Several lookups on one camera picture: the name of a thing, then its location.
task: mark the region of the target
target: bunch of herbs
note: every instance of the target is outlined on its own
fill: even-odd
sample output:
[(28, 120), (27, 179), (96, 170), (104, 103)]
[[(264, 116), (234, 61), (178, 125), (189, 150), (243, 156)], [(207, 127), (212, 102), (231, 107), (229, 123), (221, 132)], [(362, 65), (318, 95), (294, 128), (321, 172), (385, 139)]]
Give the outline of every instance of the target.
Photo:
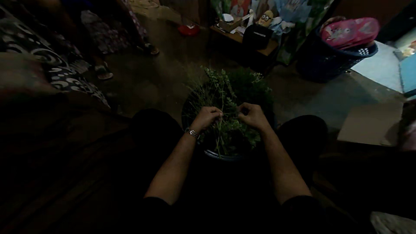
[(249, 102), (271, 109), (271, 89), (259, 73), (249, 70), (227, 73), (206, 68), (205, 73), (208, 80), (200, 78), (187, 86), (191, 94), (183, 114), (188, 119), (194, 119), (202, 107), (218, 107), (224, 116), (205, 130), (200, 141), (219, 157), (253, 150), (261, 141), (260, 135), (238, 119), (237, 106)]

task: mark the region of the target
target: pink bag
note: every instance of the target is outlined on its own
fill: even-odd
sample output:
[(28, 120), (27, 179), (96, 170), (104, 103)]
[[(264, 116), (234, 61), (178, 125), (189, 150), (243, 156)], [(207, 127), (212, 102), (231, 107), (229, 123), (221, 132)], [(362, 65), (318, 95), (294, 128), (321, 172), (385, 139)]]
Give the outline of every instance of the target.
[(343, 20), (326, 26), (322, 30), (321, 38), (330, 46), (344, 50), (372, 42), (379, 30), (379, 22), (374, 18)]

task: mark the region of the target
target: sandal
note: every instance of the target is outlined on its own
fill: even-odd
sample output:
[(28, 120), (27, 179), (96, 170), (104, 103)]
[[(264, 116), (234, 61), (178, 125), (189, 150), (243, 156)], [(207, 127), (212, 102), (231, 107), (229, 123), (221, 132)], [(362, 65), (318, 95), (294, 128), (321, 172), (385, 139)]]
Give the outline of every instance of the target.
[(108, 80), (113, 78), (114, 74), (108, 69), (108, 65), (104, 62), (105, 65), (95, 66), (95, 74), (100, 80)]
[(150, 43), (144, 44), (143, 50), (150, 55), (157, 55), (159, 53), (159, 49)]

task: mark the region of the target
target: black pants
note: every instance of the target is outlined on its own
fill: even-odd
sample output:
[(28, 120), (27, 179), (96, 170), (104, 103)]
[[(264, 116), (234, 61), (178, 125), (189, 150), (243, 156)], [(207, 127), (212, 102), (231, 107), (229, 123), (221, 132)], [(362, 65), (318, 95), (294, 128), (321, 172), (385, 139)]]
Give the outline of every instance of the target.
[[(131, 131), (140, 149), (135, 166), (143, 196), (154, 175), (183, 135), (179, 124), (167, 113), (148, 109), (138, 112)], [(327, 126), (319, 117), (300, 116), (283, 124), (277, 131), (280, 141), (308, 186), (312, 172), (327, 140)], [(210, 158), (196, 147), (178, 205), (205, 209), (228, 206), (230, 210), (263, 209), (277, 201), (271, 186), (266, 154), (248, 160), (224, 162)]]

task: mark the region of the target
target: metal watch band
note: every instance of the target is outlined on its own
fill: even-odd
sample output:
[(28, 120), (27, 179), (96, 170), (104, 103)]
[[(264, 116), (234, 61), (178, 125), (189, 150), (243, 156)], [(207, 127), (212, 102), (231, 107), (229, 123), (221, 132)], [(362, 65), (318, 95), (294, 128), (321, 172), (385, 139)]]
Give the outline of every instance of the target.
[(193, 136), (196, 139), (199, 139), (199, 134), (197, 132), (195, 132), (194, 130), (190, 129), (189, 127), (187, 127), (185, 129), (185, 133), (189, 133), (191, 136)]

